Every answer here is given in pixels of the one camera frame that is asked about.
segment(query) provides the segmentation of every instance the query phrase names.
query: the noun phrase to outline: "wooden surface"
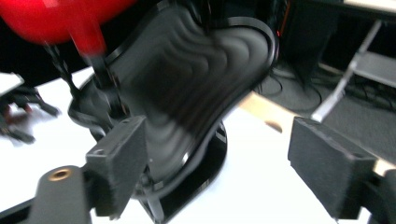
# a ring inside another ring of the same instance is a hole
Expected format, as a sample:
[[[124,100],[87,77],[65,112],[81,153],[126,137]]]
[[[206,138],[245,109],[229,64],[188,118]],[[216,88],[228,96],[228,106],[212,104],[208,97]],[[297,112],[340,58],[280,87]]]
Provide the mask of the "wooden surface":
[[[290,139],[293,119],[295,116],[298,116],[297,114],[254,92],[247,96],[239,104],[239,107],[246,110],[254,117],[264,121],[274,129],[282,132],[282,134]],[[378,157],[375,172],[379,175],[383,175],[389,169],[396,169],[396,166]]]

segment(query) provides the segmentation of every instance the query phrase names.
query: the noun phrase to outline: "red balloon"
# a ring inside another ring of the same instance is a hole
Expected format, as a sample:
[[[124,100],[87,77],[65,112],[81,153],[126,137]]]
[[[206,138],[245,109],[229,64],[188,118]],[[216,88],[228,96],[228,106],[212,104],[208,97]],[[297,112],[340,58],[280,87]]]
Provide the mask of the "red balloon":
[[[40,45],[73,39],[82,55],[106,50],[100,24],[136,0],[0,0],[0,15],[20,37]]]

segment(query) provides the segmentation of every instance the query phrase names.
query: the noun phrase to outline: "white table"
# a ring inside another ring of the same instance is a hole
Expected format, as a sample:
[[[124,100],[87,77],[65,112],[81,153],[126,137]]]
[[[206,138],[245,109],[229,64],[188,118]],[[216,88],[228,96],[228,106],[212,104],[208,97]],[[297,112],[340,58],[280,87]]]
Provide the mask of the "white table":
[[[344,4],[396,12],[395,0],[344,0]]]
[[[23,78],[16,74],[0,72],[0,96],[12,91],[23,83]]]
[[[90,73],[76,75],[77,84]],[[81,166],[95,142],[90,132],[67,116],[71,96],[61,80],[38,88],[44,100],[63,113],[55,119],[35,108],[20,126],[36,138],[32,145],[0,136],[0,210],[35,196],[40,176],[62,165]],[[224,120],[229,148],[220,175],[170,223],[304,223],[333,224],[321,203],[287,160],[288,134],[280,134],[236,107]],[[367,223],[364,213],[360,221]],[[92,222],[109,223],[92,216]],[[130,201],[115,223],[152,223],[137,201]]]

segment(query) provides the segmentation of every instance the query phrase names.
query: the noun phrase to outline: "wavy seat surface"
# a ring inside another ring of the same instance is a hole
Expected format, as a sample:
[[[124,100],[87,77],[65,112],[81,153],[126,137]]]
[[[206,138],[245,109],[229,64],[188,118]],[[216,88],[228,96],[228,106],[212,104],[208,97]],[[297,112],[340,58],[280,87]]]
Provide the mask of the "wavy seat surface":
[[[110,65],[131,114],[148,118],[154,181],[192,170],[221,118],[275,58],[274,38],[262,23],[235,18],[207,35],[192,15],[181,5],[159,6]]]

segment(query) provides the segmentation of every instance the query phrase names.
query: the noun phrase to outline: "wire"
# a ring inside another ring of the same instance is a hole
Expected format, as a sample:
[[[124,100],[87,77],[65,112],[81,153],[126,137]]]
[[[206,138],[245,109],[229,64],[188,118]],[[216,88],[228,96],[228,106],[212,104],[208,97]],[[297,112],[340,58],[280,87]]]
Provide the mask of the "wire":
[[[297,78],[295,77],[294,73],[292,73],[290,71],[284,71],[284,70],[279,69],[279,68],[273,68],[273,74],[276,77],[282,77],[282,78],[285,78],[285,79],[297,80]]]
[[[269,76],[270,78],[272,78],[279,86],[279,89],[277,91],[271,92],[271,93],[265,93],[264,89],[263,89],[263,82],[256,88],[256,92],[262,96],[265,97],[274,97],[274,96],[278,96],[280,93],[282,93],[283,91],[283,85],[282,83],[279,81],[279,79],[277,79],[273,74],[270,74]]]
[[[316,77],[312,77],[311,81],[314,85],[334,89],[337,86],[340,78],[341,77],[339,76],[329,77],[325,74],[317,72]],[[396,112],[396,108],[394,106],[396,102],[392,102],[392,99],[396,98],[396,90],[391,89],[395,93],[390,94],[390,90],[381,90],[382,86],[382,84],[373,82],[367,78],[353,76],[346,86],[346,95],[350,96],[350,99],[362,106]]]
[[[294,111],[296,113],[311,112],[311,111],[315,110],[318,106],[321,105],[321,103],[323,102],[323,97],[322,97],[320,91],[313,85],[308,85],[308,87],[310,87],[314,92],[317,93],[319,101],[315,105],[308,107],[308,108],[294,109],[294,108],[286,107],[288,110]]]

